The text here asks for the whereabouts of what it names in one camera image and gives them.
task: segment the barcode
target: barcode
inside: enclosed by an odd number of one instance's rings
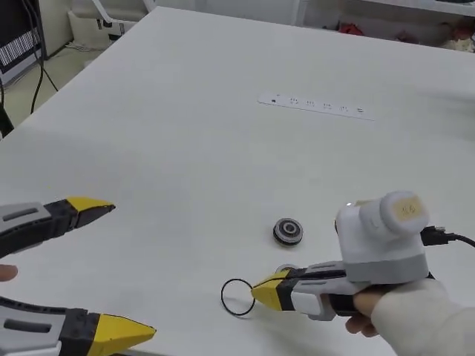
[[[31,36],[31,31],[28,31],[26,34],[14,39],[4,47],[0,47],[0,65],[4,67],[7,66],[39,43],[39,34],[36,28],[34,37],[35,38]]]

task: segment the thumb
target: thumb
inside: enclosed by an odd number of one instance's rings
[[[18,269],[15,266],[0,265],[0,282],[7,282],[12,280],[18,274]]]

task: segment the white power strip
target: white power strip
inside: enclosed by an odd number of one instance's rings
[[[345,117],[354,117],[374,121],[368,117],[367,112],[362,107],[348,106],[331,102],[324,102],[318,99],[305,99],[285,94],[264,93],[259,96],[258,102],[266,105],[281,106],[284,108],[294,108],[318,113],[329,113]]]

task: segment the yellow plastic tip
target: yellow plastic tip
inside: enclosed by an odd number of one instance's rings
[[[152,339],[157,330],[136,321],[101,314],[87,356],[108,356]]]
[[[256,284],[252,290],[252,296],[265,306],[274,310],[282,310],[281,302],[277,294],[277,286],[282,282],[282,279],[287,276],[289,271],[281,271],[266,278],[262,282]]]
[[[91,208],[115,208],[115,205],[105,200],[98,200],[86,197],[69,197],[66,199],[78,212],[88,210]]]

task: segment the sleeve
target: sleeve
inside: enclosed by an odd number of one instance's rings
[[[386,294],[371,320],[398,356],[475,355],[475,308],[451,302],[435,280]]]

